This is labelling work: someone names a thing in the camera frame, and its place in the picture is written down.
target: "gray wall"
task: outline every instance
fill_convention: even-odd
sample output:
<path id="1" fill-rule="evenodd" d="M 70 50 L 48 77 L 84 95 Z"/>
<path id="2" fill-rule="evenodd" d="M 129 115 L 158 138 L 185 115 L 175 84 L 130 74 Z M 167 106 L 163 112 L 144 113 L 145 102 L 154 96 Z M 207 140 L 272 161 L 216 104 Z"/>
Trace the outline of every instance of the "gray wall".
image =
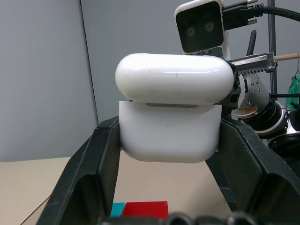
<path id="1" fill-rule="evenodd" d="M 188 0 L 83 0 L 92 77 L 95 86 L 99 120 L 118 115 L 118 101 L 125 100 L 114 80 L 119 61 L 131 53 L 182 54 L 174 21 L 177 6 Z M 227 0 L 226 5 L 239 2 Z M 276 5 L 300 11 L 298 0 L 277 0 Z M 299 52 L 300 23 L 276 17 L 277 53 Z M 229 31 L 232 58 L 246 55 L 251 30 L 257 30 L 255 53 L 269 51 L 268 16 L 258 24 Z M 286 93 L 297 61 L 280 62 L 278 93 Z M 270 75 L 260 74 L 270 91 Z"/>
<path id="2" fill-rule="evenodd" d="M 79 1 L 0 3 L 0 161 L 71 156 L 96 127 Z"/>

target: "cyan block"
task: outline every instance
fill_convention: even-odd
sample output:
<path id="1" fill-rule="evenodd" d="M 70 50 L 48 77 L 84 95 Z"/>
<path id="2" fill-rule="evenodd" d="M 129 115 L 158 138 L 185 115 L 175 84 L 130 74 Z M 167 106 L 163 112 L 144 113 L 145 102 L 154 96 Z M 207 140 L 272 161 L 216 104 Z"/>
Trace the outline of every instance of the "cyan block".
<path id="1" fill-rule="evenodd" d="M 125 202 L 113 203 L 111 217 L 121 217 L 124 208 L 125 208 Z"/>

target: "red object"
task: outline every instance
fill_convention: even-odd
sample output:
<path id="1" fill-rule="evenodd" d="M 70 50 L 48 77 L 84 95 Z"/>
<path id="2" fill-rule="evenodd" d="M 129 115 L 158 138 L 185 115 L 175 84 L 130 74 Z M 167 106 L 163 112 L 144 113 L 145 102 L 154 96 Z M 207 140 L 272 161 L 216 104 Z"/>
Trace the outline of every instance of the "red object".
<path id="1" fill-rule="evenodd" d="M 156 217 L 165 219 L 169 215 L 168 202 L 128 202 L 122 217 Z"/>

